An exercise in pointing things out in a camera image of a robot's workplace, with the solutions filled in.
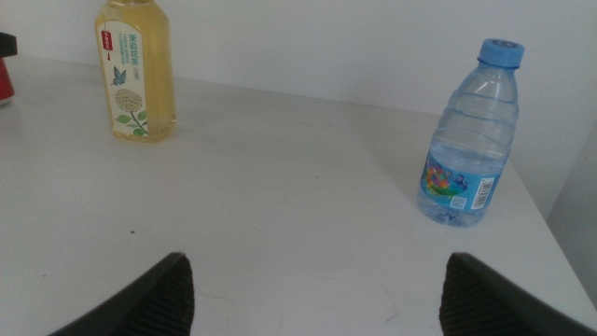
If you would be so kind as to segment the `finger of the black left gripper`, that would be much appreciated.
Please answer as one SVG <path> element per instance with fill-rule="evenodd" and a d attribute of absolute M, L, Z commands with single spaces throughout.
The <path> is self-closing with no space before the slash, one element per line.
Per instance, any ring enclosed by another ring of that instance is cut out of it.
<path fill-rule="evenodd" d="M 0 33 L 0 58 L 15 56 L 18 54 L 18 42 L 14 35 Z"/>

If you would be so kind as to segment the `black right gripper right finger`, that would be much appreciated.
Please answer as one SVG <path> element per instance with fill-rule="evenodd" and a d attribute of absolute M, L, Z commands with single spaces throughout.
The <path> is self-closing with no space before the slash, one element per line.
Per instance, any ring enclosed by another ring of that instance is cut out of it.
<path fill-rule="evenodd" d="M 449 336 L 596 336 L 467 253 L 449 257 L 438 318 Z"/>

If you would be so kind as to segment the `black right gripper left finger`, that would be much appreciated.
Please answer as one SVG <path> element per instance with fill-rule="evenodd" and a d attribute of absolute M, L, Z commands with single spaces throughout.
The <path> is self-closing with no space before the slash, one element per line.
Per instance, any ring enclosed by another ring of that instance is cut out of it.
<path fill-rule="evenodd" d="M 189 336 L 195 312 L 190 261 L 171 253 L 117 294 L 53 335 Z"/>

